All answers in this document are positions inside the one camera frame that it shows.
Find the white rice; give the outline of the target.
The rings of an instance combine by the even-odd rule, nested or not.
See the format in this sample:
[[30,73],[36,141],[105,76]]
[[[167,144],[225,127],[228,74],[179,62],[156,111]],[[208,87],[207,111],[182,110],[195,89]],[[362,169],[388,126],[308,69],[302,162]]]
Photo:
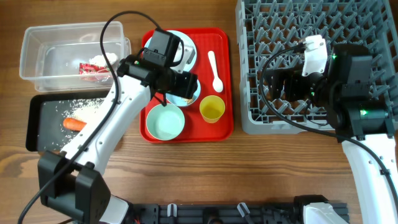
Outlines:
[[59,151],[68,144],[79,131],[63,127],[65,118],[75,118],[88,123],[95,118],[96,111],[104,98],[58,100],[42,103],[37,134],[38,151]]

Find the green bowl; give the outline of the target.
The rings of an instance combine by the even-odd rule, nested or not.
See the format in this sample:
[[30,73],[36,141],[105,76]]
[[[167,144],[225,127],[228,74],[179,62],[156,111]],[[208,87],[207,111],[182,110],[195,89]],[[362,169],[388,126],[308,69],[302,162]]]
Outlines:
[[173,105],[157,105],[153,107],[146,118],[146,128],[150,135],[161,141],[175,139],[185,127],[185,115],[182,110]]

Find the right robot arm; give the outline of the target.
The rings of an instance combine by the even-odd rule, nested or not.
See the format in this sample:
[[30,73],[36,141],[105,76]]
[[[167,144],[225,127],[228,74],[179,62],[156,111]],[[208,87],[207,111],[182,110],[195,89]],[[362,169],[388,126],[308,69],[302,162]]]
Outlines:
[[265,103],[284,94],[308,98],[326,110],[330,136],[351,166],[364,223],[397,222],[397,160],[392,115],[370,95],[372,55],[356,44],[306,40],[292,51],[304,55],[301,68],[262,69],[259,92]]

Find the light blue bowl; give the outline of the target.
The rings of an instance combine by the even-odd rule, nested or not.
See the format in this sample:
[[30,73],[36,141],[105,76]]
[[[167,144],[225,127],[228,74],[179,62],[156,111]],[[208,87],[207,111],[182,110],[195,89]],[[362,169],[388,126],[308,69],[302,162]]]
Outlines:
[[173,104],[175,106],[188,107],[188,106],[192,105],[198,99],[198,97],[200,96],[200,93],[201,93],[201,85],[200,85],[200,81],[197,80],[197,90],[193,94],[193,97],[192,97],[193,98],[193,102],[190,103],[189,105],[186,104],[186,102],[184,102],[182,100],[182,97],[171,95],[171,94],[168,94],[168,93],[166,94],[166,99],[167,99],[167,101],[169,103],[171,103],[171,104]]

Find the red snack wrapper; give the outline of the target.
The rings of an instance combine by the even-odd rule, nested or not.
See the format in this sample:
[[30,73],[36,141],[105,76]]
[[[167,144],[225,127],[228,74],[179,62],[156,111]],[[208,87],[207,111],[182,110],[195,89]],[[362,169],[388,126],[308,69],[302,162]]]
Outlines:
[[112,77],[108,67],[100,67],[88,63],[80,63],[79,76],[80,80],[95,83],[104,83]]

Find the orange carrot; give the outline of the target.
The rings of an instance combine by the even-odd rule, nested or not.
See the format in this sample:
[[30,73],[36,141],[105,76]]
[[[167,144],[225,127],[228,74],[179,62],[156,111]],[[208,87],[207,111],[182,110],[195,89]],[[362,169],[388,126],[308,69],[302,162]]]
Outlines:
[[85,126],[85,122],[75,118],[65,118],[63,120],[63,127],[72,131],[81,131]]

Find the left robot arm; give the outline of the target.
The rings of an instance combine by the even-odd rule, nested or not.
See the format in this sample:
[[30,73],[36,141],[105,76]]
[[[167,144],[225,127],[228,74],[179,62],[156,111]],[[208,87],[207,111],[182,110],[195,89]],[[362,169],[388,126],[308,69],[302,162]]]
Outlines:
[[197,80],[196,74],[178,72],[137,55],[121,60],[96,116],[60,153],[47,151],[39,159],[41,204],[79,223],[132,220],[132,205],[113,196],[103,179],[109,158],[156,93],[192,98]]

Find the white tissue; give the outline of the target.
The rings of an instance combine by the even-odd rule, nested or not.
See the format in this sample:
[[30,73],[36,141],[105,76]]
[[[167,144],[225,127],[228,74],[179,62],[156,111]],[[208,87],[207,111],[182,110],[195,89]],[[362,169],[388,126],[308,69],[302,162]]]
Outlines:
[[[106,57],[111,65],[114,65],[119,60],[119,57],[115,53],[106,52]],[[94,56],[93,58],[89,59],[89,64],[96,65],[99,67],[107,67],[108,66],[104,55]]]

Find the yellow cup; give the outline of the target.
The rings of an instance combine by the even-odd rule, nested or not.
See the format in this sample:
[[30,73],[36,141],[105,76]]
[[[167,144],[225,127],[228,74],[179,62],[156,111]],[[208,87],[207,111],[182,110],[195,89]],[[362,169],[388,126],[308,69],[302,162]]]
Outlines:
[[216,123],[223,116],[225,109],[223,99],[216,95],[206,96],[200,102],[200,114],[207,123]]

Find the brown food scrap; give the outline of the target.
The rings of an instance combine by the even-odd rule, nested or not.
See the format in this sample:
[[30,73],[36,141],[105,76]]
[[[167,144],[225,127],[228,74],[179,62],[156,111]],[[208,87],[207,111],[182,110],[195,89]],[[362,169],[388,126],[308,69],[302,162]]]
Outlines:
[[182,100],[186,102],[186,104],[188,105],[193,102],[193,98],[192,99],[182,98]]

